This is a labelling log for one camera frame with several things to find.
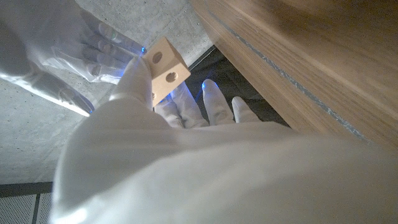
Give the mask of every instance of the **white sleeve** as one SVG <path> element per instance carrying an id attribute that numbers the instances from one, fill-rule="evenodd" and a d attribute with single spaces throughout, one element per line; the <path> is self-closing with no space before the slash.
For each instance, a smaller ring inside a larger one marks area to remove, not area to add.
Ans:
<path id="1" fill-rule="evenodd" d="M 77 128 L 53 223 L 398 221 L 396 152 L 275 123 L 172 129 L 149 106 L 116 97 Z"/>

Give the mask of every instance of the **hole in wooden block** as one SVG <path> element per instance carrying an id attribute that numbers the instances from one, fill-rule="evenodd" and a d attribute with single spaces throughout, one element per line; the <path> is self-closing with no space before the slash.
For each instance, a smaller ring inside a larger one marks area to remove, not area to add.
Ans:
<path id="1" fill-rule="evenodd" d="M 167 76 L 166 76 L 166 81 L 169 83 L 174 82 L 177 79 L 177 74 L 175 72 L 170 72 Z"/>
<path id="2" fill-rule="evenodd" d="M 154 54 L 154 57 L 152 57 L 152 62 L 158 63 L 162 59 L 162 56 L 162 52 L 156 52 L 156 54 Z"/>

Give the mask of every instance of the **white glove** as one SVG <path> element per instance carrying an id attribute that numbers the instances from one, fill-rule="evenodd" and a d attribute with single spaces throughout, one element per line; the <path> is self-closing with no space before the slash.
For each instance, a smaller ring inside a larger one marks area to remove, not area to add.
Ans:
<path id="1" fill-rule="evenodd" d="M 94 106 L 87 98 L 32 63 L 27 58 L 24 44 L 2 21 L 0 29 L 0 78 L 84 116 L 90 115 Z"/>
<path id="2" fill-rule="evenodd" d="M 230 110 L 224 95 L 217 84 L 209 79 L 202 84 L 203 101 L 210 125 L 258 122 L 260 119 L 249 106 L 236 96 L 232 99 L 234 113 Z M 155 106 L 155 112 L 161 115 L 173 128 L 198 128 L 209 126 L 202 117 L 199 107 L 193 99 L 185 82 Z"/>
<path id="3" fill-rule="evenodd" d="M 144 51 L 73 0 L 13 0 L 1 7 L 1 19 L 21 38 L 31 61 L 67 69 L 89 82 L 116 84 L 132 53 Z"/>

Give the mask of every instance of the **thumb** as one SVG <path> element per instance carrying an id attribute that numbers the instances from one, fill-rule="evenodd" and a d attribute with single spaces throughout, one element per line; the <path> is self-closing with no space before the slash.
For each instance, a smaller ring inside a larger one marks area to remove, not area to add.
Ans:
<path id="1" fill-rule="evenodd" d="M 152 76 L 144 59 L 134 57 L 124 70 L 109 100 L 133 98 L 152 110 Z"/>

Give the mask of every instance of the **wooden panel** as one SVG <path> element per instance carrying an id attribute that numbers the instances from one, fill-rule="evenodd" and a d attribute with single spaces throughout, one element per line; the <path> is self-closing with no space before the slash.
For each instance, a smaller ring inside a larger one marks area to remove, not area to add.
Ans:
<path id="1" fill-rule="evenodd" d="M 333 7 L 329 7 L 329 11 L 322 11 L 323 8 L 319 7 L 307 13 L 283 1 L 289 3 L 290 0 L 217 0 L 208 1 L 208 8 L 205 1 L 196 0 L 193 3 L 208 26 L 216 27 L 218 33 L 210 34 L 214 32 L 212 28 L 207 31 L 219 48 L 222 48 L 222 41 L 226 42 L 226 35 L 232 35 L 230 31 L 220 33 L 219 29 L 230 27 L 366 138 L 397 147 L 398 11 L 391 11 L 396 4 L 391 1 L 361 5 L 354 13 L 350 11 L 352 8 L 349 4 L 342 4 L 339 11 L 333 10 Z M 238 50 L 235 45 L 242 45 L 242 42 L 235 36 L 233 39 L 226 43 L 230 48 L 230 56 L 226 56 L 236 66 L 242 63 L 237 61 L 236 56 L 242 54 L 242 49 Z M 253 58 L 239 60 L 245 60 L 246 66 L 243 67 L 255 66 Z M 274 85 L 282 90 L 278 95 L 286 95 L 286 88 L 281 87 L 282 80 L 269 80 L 271 71 L 265 73 L 262 70 L 264 68 L 250 72 L 246 68 L 238 69 L 282 117 L 297 117 L 301 114 L 299 117 L 304 117 L 306 123 L 311 123 L 308 126 L 318 131 L 325 133 L 325 129 L 330 129 L 333 133 L 346 133 L 339 128 L 342 126 L 340 123 L 330 119 L 331 116 L 320 110 L 319 106 L 314 106 L 313 102 L 312 106 L 297 109 L 299 111 L 290 109 L 290 105 L 309 100 L 302 93 L 295 93 L 298 95 L 296 98 L 286 96 L 290 103 L 285 106 L 279 105 L 278 101 L 272 103 L 270 93 L 261 89 Z M 317 114 L 321 121 L 312 120 L 313 115 L 309 114 Z M 296 128 L 295 119 L 286 119 L 286 122 L 300 131 L 306 130 Z"/>
<path id="2" fill-rule="evenodd" d="M 304 133 L 338 133 L 353 137 L 223 26 L 211 20 L 201 1 L 196 2 L 194 8 L 213 43 L 292 128 Z"/>

